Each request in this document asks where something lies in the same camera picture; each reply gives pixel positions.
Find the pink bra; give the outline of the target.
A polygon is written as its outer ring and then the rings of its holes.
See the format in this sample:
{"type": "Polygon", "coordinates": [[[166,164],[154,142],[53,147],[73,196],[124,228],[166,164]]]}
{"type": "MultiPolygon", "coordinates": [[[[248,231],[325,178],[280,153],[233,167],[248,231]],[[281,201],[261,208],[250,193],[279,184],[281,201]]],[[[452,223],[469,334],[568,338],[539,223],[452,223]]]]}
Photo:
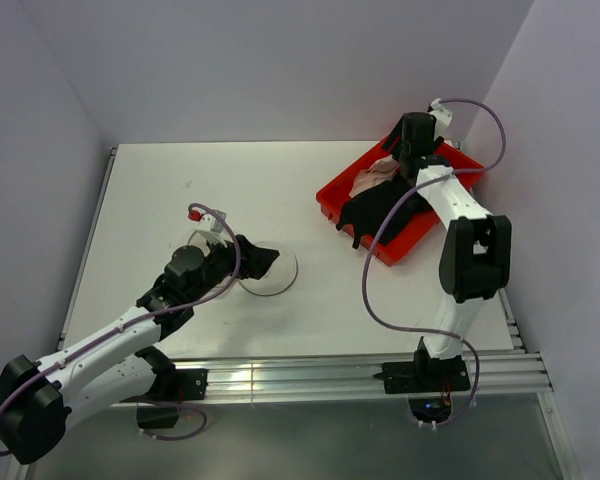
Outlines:
{"type": "Polygon", "coordinates": [[[375,161],[369,168],[357,173],[353,180],[349,197],[354,198],[385,181],[392,180],[399,172],[399,168],[399,163],[391,156],[386,156],[375,161]]]}

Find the black bra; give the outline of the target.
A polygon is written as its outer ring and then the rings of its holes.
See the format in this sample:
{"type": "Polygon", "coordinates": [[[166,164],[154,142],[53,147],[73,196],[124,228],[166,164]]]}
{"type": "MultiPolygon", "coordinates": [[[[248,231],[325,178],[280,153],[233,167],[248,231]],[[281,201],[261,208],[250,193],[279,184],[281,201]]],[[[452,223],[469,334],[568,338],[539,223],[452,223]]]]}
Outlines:
{"type": "MultiPolygon", "coordinates": [[[[396,203],[412,188],[401,176],[384,181],[357,194],[342,206],[336,222],[336,230],[351,230],[352,247],[358,249],[364,238],[369,239],[368,248],[396,203]]],[[[419,193],[413,193],[394,213],[380,235],[378,246],[394,241],[415,219],[423,215],[435,217],[431,205],[419,193]]]]}

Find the white mesh laundry bag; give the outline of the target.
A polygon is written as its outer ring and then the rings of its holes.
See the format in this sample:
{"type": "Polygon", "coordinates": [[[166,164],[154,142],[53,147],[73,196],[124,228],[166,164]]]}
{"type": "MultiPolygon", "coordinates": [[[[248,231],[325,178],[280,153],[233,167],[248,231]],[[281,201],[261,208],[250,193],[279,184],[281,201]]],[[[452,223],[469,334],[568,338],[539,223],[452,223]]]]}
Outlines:
{"type": "MultiPolygon", "coordinates": [[[[279,295],[288,290],[298,274],[298,261],[293,250],[289,246],[275,241],[259,241],[254,245],[277,250],[279,256],[263,278],[260,280],[237,280],[237,284],[250,294],[262,297],[279,295]]],[[[199,247],[205,254],[209,251],[202,234],[195,231],[185,235],[183,246],[199,247]]],[[[212,288],[211,293],[221,291],[229,283],[229,279],[223,280],[220,285],[212,288]]]]}

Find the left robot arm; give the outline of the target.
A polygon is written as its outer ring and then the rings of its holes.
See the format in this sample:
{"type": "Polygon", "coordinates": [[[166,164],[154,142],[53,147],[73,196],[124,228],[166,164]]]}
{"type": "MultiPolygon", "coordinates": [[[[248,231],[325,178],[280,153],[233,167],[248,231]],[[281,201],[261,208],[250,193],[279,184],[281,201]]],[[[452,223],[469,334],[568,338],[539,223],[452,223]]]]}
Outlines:
{"type": "Polygon", "coordinates": [[[207,251],[182,246],[153,287],[108,326],[38,360],[9,361],[0,374],[0,457],[31,464],[70,428],[112,404],[177,399],[176,367],[157,343],[217,296],[217,286],[259,280],[280,255],[242,235],[207,251]]]}

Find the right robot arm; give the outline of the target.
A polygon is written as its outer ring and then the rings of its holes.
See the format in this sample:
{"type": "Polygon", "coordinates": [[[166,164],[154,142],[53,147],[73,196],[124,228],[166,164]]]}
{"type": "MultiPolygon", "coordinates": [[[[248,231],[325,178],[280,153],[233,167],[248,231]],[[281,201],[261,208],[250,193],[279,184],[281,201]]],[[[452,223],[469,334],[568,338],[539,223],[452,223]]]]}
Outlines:
{"type": "Polygon", "coordinates": [[[438,267],[444,295],[434,326],[422,336],[422,347],[436,361],[462,353],[483,304],[510,276],[510,220],[481,206],[461,183],[460,177],[477,173],[476,168],[455,169],[436,152],[451,119],[443,107],[406,113],[383,145],[407,185],[417,189],[446,230],[438,267]]]}

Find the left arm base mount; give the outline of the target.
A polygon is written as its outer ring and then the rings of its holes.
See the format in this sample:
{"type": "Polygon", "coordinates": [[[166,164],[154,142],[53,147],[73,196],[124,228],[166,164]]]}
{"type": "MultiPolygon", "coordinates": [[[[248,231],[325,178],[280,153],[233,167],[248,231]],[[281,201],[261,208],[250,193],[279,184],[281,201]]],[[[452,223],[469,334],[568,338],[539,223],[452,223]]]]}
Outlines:
{"type": "MultiPolygon", "coordinates": [[[[203,400],[206,394],[208,370],[174,369],[159,374],[149,391],[141,399],[157,402],[175,402],[203,400]]],[[[136,408],[136,423],[145,430],[171,429],[182,417],[176,407],[154,406],[136,408]]]]}

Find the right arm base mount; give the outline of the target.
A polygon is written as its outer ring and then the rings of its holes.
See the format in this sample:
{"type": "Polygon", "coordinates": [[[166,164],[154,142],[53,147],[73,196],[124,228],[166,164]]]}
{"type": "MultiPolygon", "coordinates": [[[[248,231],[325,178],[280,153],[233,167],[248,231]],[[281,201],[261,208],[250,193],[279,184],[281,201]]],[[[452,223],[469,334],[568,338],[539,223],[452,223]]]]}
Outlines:
{"type": "Polygon", "coordinates": [[[453,393],[471,389],[466,364],[460,356],[448,360],[418,357],[412,361],[386,362],[373,378],[383,382],[386,394],[453,393]]]}

